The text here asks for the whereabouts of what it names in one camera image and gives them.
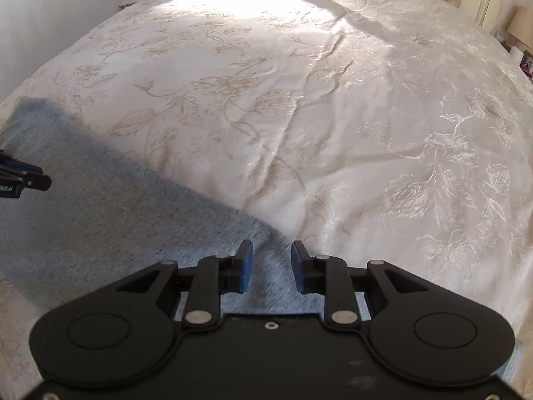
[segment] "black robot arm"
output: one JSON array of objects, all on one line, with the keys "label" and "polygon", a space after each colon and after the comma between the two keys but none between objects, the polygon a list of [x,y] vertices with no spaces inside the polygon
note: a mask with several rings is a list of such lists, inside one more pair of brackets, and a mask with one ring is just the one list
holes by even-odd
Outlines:
[{"label": "black robot arm", "polygon": [[0,198],[20,198],[25,188],[46,191],[51,184],[41,168],[17,161],[0,150]]},{"label": "black robot arm", "polygon": [[497,376],[514,347],[505,319],[381,260],[349,268],[296,241],[297,288],[324,295],[324,314],[221,316],[252,257],[243,241],[194,268],[163,261],[44,315],[29,340],[44,382],[27,400],[520,399]]}]

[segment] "lamp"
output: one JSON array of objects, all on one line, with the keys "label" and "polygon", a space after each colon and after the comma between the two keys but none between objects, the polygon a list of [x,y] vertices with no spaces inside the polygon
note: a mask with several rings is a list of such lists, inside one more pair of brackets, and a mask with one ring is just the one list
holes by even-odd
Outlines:
[{"label": "lamp", "polygon": [[507,32],[516,38],[516,43],[509,54],[520,64],[524,53],[516,46],[518,42],[522,42],[528,48],[533,48],[533,10],[519,7]]}]

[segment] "lampshade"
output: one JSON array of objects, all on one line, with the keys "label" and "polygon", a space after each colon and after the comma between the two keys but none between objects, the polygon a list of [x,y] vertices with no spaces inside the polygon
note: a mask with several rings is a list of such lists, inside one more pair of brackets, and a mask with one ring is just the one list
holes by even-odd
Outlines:
[{"label": "lampshade", "polygon": [[507,31],[528,48],[533,48],[533,10],[519,7]]}]

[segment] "sunlight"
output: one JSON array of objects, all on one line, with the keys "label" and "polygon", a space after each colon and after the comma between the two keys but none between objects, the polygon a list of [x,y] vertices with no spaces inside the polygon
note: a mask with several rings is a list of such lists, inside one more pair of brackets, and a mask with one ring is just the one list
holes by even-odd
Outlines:
[{"label": "sunlight", "polygon": [[313,21],[316,23],[331,19],[329,11],[316,10],[315,5],[303,0],[171,0],[153,8],[164,13],[183,11],[203,17],[227,14],[241,19],[254,19],[265,14],[284,18],[312,10]]}]

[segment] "photo frame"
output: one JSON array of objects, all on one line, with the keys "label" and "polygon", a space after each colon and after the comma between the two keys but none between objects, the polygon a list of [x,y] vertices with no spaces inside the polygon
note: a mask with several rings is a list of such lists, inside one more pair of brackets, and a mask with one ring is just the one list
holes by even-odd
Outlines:
[{"label": "photo frame", "polygon": [[533,78],[533,55],[525,51],[520,68],[529,78]]}]

